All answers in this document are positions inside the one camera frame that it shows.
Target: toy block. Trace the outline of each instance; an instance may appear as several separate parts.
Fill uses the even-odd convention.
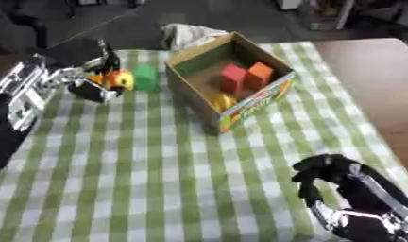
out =
[[[222,80],[220,83],[221,91],[238,96],[241,93],[244,78],[247,70],[238,67],[234,64],[229,64],[222,71]]]
[[[133,71],[135,89],[138,91],[157,91],[159,88],[159,73],[156,68],[140,65]]]
[[[270,81],[272,74],[272,68],[261,62],[256,62],[248,69],[244,80],[244,86],[249,90],[258,91]]]

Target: black glove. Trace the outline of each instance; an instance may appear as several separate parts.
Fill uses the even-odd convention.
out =
[[[333,182],[338,185],[337,191],[348,201],[348,211],[381,216],[392,211],[392,208],[379,199],[366,185],[353,179],[351,167],[357,165],[360,171],[374,179],[384,191],[408,208],[408,197],[391,181],[368,165],[360,164],[340,154],[318,155],[302,160],[294,165],[298,171],[292,179],[300,182],[298,195],[305,199],[308,207],[314,206],[323,198],[314,186],[315,179]],[[345,228],[333,229],[333,233],[354,241],[393,241],[396,239],[384,228],[379,220],[364,216],[348,216],[349,224]]]
[[[354,209],[375,213],[390,211],[389,206],[378,199],[360,181],[350,179],[347,176],[349,168],[353,164],[359,164],[363,173],[372,177],[392,197],[408,207],[408,197],[391,181],[370,166],[340,154],[317,155],[300,161],[294,165],[294,169],[298,173],[292,181],[301,182],[299,197],[305,199],[307,205],[312,205],[316,200],[322,200],[318,190],[313,186],[313,181],[319,178],[326,182],[338,184],[337,191]]]

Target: orange block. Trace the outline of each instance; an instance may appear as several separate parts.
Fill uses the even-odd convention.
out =
[[[256,62],[248,69],[244,80],[244,86],[250,90],[258,91],[270,81],[272,74],[272,68],[261,62]]]

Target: printed label on box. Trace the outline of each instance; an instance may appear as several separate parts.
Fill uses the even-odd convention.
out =
[[[232,125],[247,118],[260,108],[269,104],[272,100],[282,98],[290,89],[294,76],[295,73],[291,73],[278,79],[231,109],[221,113],[219,119],[220,131],[226,132]]]

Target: green block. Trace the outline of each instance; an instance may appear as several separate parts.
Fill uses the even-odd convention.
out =
[[[159,88],[159,73],[149,65],[139,65],[135,71],[135,89],[138,91],[157,91]]]

